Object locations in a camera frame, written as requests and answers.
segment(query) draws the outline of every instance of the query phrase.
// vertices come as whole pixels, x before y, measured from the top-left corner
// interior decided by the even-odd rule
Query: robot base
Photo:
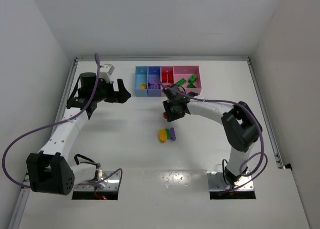
[[[103,171],[102,174],[99,175],[99,178],[102,180],[111,173],[113,173],[113,171]],[[95,187],[97,187],[96,194],[99,197],[105,197],[107,201],[117,201],[119,195],[120,178],[121,172],[116,173],[108,180],[96,186],[77,185],[74,187],[72,200],[101,200],[95,195]]]
[[[231,189],[231,187],[226,184],[222,171],[208,171],[207,176],[209,183],[210,200],[256,199],[255,187],[253,182],[249,182],[244,187],[232,192],[224,192]],[[241,186],[251,179],[251,176],[241,177],[241,179],[237,183],[235,183],[235,187]]]

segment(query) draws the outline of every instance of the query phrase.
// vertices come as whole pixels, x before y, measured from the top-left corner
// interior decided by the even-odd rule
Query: metal frame
[[[101,61],[109,62],[161,62],[161,61],[211,61],[211,62],[249,62],[247,56],[101,56]],[[76,62],[94,62],[92,56],[78,57]]]
[[[262,110],[262,114],[264,117],[264,121],[267,127],[267,131],[269,133],[270,136],[270,140],[271,140],[271,145],[272,145],[272,149],[273,152],[275,154],[275,158],[277,160],[277,164],[279,168],[285,168],[284,164],[283,164],[283,160],[281,157],[281,154],[279,152],[279,148],[278,148],[278,144],[275,138],[275,134],[273,131],[273,128],[271,126],[270,120],[269,120],[269,116],[268,116],[268,112],[259,88],[259,84],[257,81],[257,77],[255,75],[254,72],[254,68],[252,66],[252,62],[249,59],[249,57],[246,56],[240,56],[240,57],[223,57],[223,56],[219,56],[219,57],[210,57],[210,56],[185,56],[185,57],[179,57],[179,56],[160,56],[160,57],[154,57],[154,56],[147,56],[147,57],[101,57],[100,58],[101,61],[114,61],[114,62],[138,62],[138,61],[146,61],[146,62],[151,62],[151,61],[212,61],[212,62],[247,62],[249,69],[250,69],[250,73],[252,76],[252,80],[254,83],[254,87],[255,87],[255,91],[257,93],[258,96],[258,100],[260,103],[260,107]],[[78,62],[94,62],[95,58],[94,57],[78,57],[73,64],[71,65],[71,69],[70,69],[70,73],[68,75],[68,79],[65,85],[65,89],[63,92],[63,96],[61,99],[61,103],[57,112],[57,116],[55,121],[58,122],[60,121],[63,116],[64,116],[64,108],[67,105],[67,98],[70,94],[71,88],[72,88],[72,84],[73,84],[73,80],[75,78],[75,74],[77,71],[77,66],[78,66]],[[9,224],[9,228],[8,229],[18,229],[19,225],[21,223],[26,205],[27,205],[27,201],[28,201],[28,197],[30,194],[30,189],[21,189],[17,204],[15,206],[14,209],[14,213],[12,215],[10,224]]]
[[[263,114],[264,122],[265,122],[265,125],[266,125],[266,129],[267,129],[269,137],[270,137],[270,141],[271,141],[271,145],[272,145],[272,149],[273,149],[273,152],[274,152],[276,163],[277,163],[279,169],[285,169],[286,167],[284,165],[282,156],[281,156],[280,151],[279,151],[279,147],[278,147],[278,143],[277,143],[277,140],[276,140],[276,136],[275,136],[273,127],[272,127],[270,119],[269,119],[269,115],[268,115],[268,111],[267,111],[267,108],[266,108],[266,104],[265,104],[264,98],[262,96],[262,93],[261,93],[261,90],[260,90],[260,87],[259,87],[259,83],[258,83],[258,80],[257,80],[257,77],[256,77],[256,73],[255,73],[255,70],[254,70],[254,67],[252,65],[251,60],[248,61],[248,65],[249,65],[251,77],[252,77],[252,80],[253,80],[254,88],[255,88],[255,91],[256,91],[256,95],[258,96],[258,100],[259,100],[260,107],[261,107],[261,110],[262,110],[262,114]]]

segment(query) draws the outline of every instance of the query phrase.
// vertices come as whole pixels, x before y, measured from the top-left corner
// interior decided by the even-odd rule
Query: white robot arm
[[[198,115],[221,124],[231,145],[225,178],[230,185],[234,186],[240,180],[242,174],[248,170],[245,162],[248,161],[254,144],[259,138],[258,129],[240,107],[221,103],[190,101],[188,97],[175,91],[180,92],[176,85],[172,86],[171,90],[163,90],[168,98],[167,101],[163,102],[164,117],[168,122],[173,122],[183,118],[186,114]],[[190,92],[188,96],[196,98],[198,94]],[[251,112],[246,103],[239,102],[239,104]]]
[[[32,191],[68,195],[74,186],[82,182],[98,181],[100,164],[88,161],[70,167],[68,164],[70,151],[80,130],[97,109],[98,103],[105,101],[123,104],[131,98],[122,79],[117,80],[119,91],[114,91],[114,83],[111,81],[111,75],[114,71],[112,65],[104,65],[101,69],[96,92],[86,111],[74,118],[86,107],[92,96],[97,80],[95,73],[80,75],[78,82],[81,81],[81,88],[78,90],[77,83],[67,102],[63,119],[74,119],[59,125],[39,153],[29,155],[26,164]]]

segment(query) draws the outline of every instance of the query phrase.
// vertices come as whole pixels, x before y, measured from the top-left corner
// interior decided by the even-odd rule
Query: yellow toy piece
[[[142,84],[142,85],[140,86],[140,89],[147,89],[147,84]]]
[[[159,140],[162,143],[166,143],[167,142],[168,135],[167,135],[166,129],[162,129],[162,130],[159,131]]]

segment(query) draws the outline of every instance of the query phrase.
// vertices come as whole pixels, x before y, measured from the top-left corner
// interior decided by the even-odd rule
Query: purple block
[[[175,129],[173,127],[170,128],[170,132],[171,132],[171,140],[175,142],[177,140]]]

